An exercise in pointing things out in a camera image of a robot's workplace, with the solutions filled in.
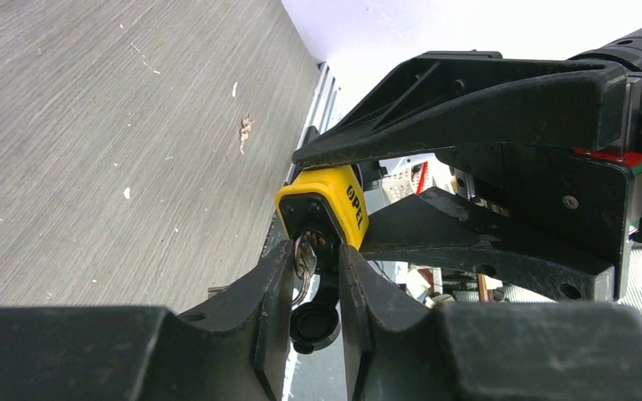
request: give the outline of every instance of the gray wooden surface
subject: gray wooden surface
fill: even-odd
[[[180,311],[244,274],[317,79],[278,0],[0,0],[0,305]]]

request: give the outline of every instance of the red part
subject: red part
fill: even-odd
[[[427,175],[427,162],[422,163],[422,171],[420,171],[420,181],[417,183],[417,192],[419,195],[423,190],[425,190],[425,177]]]
[[[621,163],[623,165],[627,165],[630,169],[633,169],[637,165],[642,164],[642,153],[636,153],[636,152],[627,153],[626,155],[624,155],[623,160],[619,160],[618,156],[610,155],[607,153],[592,152],[588,154],[587,152],[581,149],[575,149],[574,153],[577,153],[579,155],[587,155],[589,157],[594,157],[595,159],[613,161],[614,163]]]

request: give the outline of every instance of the black plastic bracket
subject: black plastic bracket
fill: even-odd
[[[163,307],[0,309],[0,400],[281,399],[293,245],[176,317]]]
[[[642,399],[642,317],[631,308],[428,309],[355,249],[342,246],[340,255],[348,399]]]
[[[599,150],[621,134],[626,84],[618,63],[425,53],[293,161],[319,168],[487,143]]]
[[[481,273],[554,300],[614,298],[612,263],[438,188],[370,215],[360,252]]]

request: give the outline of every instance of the white debris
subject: white debris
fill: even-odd
[[[254,119],[250,119],[250,114],[242,119],[242,128],[240,129],[240,153],[245,154],[245,141],[250,137],[250,132],[252,132],[252,123]]]
[[[137,47],[134,45],[134,43],[129,43],[129,45],[130,45],[132,48],[134,48],[134,50],[136,50],[136,52],[137,52],[137,53],[138,53],[142,58],[146,58],[146,56],[141,52],[141,50],[139,50],[139,48],[137,48]],[[142,63],[144,63],[144,65],[145,65],[148,69],[150,69],[154,74],[159,74],[159,75],[161,75],[161,73],[160,73],[159,71],[156,71],[156,70],[155,70],[153,67],[151,67],[151,66],[150,66],[146,61],[141,60],[141,62],[142,62]]]

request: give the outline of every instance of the white wall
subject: white wall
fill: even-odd
[[[566,59],[642,27],[624,0],[283,0],[309,52],[349,105],[398,63],[429,50]]]

